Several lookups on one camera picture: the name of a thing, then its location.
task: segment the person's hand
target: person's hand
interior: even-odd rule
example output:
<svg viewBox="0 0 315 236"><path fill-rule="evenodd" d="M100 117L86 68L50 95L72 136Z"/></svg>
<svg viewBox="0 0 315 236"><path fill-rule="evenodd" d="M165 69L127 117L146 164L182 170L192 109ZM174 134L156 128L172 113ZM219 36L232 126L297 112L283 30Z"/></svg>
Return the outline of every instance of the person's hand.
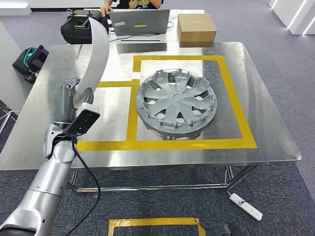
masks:
<svg viewBox="0 0 315 236"><path fill-rule="evenodd" d="M103 6L100 7L100 12L102 13L102 16L108 15L108 12L113 11L113 8L111 8L108 3L104 3Z"/></svg>

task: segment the yellow tape square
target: yellow tape square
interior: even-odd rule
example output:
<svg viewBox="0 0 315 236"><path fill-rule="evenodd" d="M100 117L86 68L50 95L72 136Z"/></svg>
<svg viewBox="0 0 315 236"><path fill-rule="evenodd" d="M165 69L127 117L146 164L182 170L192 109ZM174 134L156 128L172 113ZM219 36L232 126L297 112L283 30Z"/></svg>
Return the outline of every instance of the yellow tape square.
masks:
<svg viewBox="0 0 315 236"><path fill-rule="evenodd" d="M113 151L113 150L189 150L189 149L243 149L257 148L236 91L223 56L134 56L134 73L139 73L143 60L214 60L221 71L225 89L239 126L242 138L204 139L204 140L137 140L137 110L135 97L140 80L100 82L99 87L131 87L129 113L125 141L80 141L79 151Z"/></svg>
<svg viewBox="0 0 315 236"><path fill-rule="evenodd" d="M205 236L205 231L199 224L198 218L147 218L110 220L107 236L113 236L116 227L156 226L156 225L196 225L199 236Z"/></svg>

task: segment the gray laptop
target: gray laptop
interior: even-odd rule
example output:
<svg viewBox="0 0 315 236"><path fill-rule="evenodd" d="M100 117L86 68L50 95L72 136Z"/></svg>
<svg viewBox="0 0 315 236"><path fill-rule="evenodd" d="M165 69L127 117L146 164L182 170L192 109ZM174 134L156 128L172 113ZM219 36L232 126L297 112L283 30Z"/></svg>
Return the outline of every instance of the gray laptop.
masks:
<svg viewBox="0 0 315 236"><path fill-rule="evenodd" d="M166 33L169 9L110 12L116 35Z"/></svg>

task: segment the white power strip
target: white power strip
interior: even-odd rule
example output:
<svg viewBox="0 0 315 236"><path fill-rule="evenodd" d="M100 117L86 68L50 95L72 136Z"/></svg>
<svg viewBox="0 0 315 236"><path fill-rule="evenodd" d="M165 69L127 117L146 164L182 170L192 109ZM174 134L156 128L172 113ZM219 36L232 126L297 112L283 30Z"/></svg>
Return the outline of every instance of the white power strip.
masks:
<svg viewBox="0 0 315 236"><path fill-rule="evenodd" d="M239 197L237 194L232 194L229 197L230 199L231 199L233 203L238 205L239 207L245 210L246 212L249 213L249 215L254 217L256 220L261 220L261 218L263 217L263 214L258 210L257 210L256 208L252 206L249 203L242 203L244 202L245 200Z"/></svg>

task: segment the hubcap center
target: hubcap center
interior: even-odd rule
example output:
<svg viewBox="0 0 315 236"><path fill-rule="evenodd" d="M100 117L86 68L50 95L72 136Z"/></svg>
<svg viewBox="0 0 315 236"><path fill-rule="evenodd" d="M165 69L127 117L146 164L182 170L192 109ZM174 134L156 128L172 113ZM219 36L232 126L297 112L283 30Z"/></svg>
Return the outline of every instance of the hubcap center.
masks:
<svg viewBox="0 0 315 236"><path fill-rule="evenodd" d="M173 95L173 101L178 101L181 98L181 95L179 94L174 94Z"/></svg>

